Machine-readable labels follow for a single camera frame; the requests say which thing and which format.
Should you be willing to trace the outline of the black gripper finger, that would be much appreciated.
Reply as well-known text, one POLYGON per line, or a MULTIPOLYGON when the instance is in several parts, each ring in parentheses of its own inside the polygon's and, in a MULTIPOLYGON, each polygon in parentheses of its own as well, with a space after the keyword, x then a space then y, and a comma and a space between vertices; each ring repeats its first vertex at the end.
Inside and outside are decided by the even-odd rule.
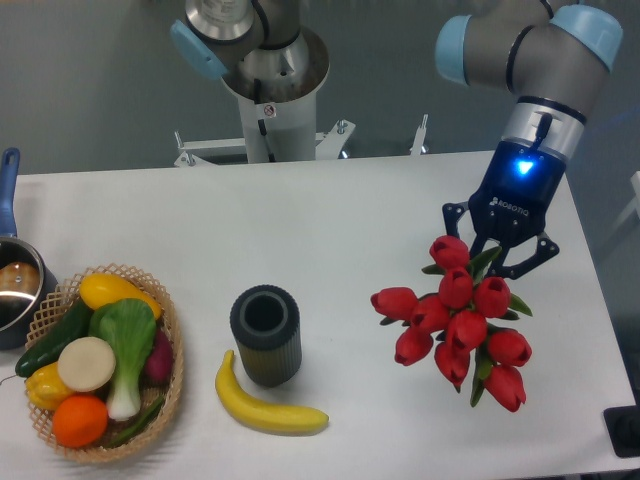
POLYGON ((519 279, 560 253, 560 248, 545 232, 536 236, 534 252, 524 260, 507 265, 506 260, 511 247, 504 248, 488 267, 488 275, 504 279, 519 279))
POLYGON ((442 215, 447 235, 462 240, 472 240, 476 236, 467 201, 445 203, 442 215))

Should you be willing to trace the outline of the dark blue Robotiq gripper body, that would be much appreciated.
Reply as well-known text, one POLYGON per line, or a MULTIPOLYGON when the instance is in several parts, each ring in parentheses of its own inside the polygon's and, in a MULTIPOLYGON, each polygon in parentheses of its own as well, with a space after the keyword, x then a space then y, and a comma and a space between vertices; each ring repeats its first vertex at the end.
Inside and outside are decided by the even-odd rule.
POLYGON ((489 240, 508 250, 542 233, 565 169, 550 154, 500 142, 468 201, 476 232, 471 251, 480 252, 489 240))

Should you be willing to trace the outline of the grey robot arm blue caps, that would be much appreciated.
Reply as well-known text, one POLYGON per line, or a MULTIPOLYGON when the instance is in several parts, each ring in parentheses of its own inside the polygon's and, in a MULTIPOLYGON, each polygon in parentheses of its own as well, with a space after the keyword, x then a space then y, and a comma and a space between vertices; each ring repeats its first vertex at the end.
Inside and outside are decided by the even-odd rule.
POLYGON ((470 216, 476 276, 518 279, 558 254, 546 214, 622 38, 613 16, 578 1, 501 1, 441 28, 435 63, 443 78, 517 99, 478 189, 442 208, 451 236, 470 216))

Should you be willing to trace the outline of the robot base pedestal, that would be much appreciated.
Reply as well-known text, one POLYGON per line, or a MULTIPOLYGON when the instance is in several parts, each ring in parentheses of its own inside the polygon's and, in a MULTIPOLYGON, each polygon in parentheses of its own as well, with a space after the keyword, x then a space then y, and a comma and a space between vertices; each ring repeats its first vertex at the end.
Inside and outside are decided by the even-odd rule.
POLYGON ((251 163, 316 157, 316 95, 329 72, 297 1, 188 1, 172 41, 201 76, 235 96, 251 163))

